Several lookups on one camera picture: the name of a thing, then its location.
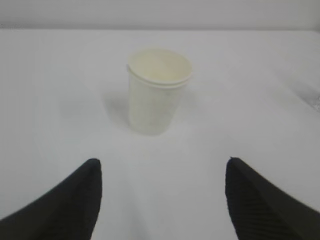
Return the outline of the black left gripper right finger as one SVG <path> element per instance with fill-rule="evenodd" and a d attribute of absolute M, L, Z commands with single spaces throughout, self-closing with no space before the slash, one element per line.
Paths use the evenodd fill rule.
<path fill-rule="evenodd" d="M 279 189 L 240 158 L 227 162 L 225 196 L 240 240 L 320 238 L 320 213 Z"/>

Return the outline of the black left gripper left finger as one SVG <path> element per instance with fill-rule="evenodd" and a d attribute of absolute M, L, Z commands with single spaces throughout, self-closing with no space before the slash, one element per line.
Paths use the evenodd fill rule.
<path fill-rule="evenodd" d="M 101 162 L 84 162 L 40 198 L 0 221 L 2 240 L 89 240 L 102 201 Z"/>

